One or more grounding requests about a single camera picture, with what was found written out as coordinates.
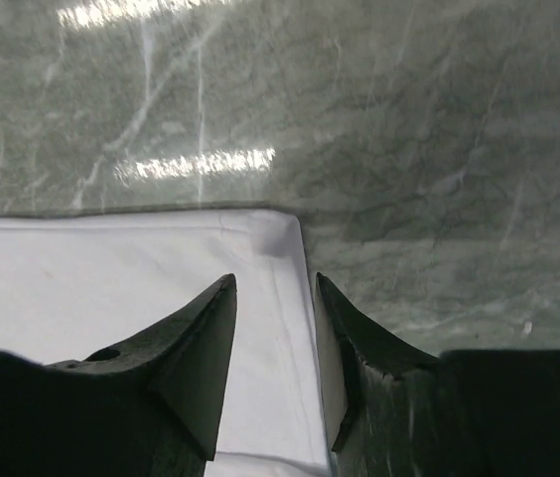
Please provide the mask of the white t-shirt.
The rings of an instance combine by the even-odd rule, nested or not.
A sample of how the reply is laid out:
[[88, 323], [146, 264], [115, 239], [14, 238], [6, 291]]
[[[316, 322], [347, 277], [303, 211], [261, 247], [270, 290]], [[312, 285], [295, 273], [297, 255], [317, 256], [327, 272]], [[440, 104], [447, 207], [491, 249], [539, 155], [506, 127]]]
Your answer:
[[298, 220], [264, 210], [0, 219], [0, 350], [81, 360], [225, 274], [237, 318], [209, 476], [329, 476]]

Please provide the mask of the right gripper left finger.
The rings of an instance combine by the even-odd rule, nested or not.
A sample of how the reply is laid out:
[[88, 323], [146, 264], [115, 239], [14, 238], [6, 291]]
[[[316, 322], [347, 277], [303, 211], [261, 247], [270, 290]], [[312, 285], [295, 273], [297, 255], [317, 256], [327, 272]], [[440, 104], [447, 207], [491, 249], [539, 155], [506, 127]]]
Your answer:
[[236, 324], [227, 274], [82, 361], [0, 351], [0, 476], [201, 476], [216, 453]]

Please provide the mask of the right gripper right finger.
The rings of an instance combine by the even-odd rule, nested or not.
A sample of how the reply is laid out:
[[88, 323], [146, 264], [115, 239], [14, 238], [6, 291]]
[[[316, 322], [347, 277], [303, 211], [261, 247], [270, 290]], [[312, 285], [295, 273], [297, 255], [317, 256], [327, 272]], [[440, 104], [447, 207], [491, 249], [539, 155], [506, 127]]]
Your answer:
[[325, 275], [315, 321], [340, 476], [560, 476], [560, 350], [432, 356], [361, 313]]

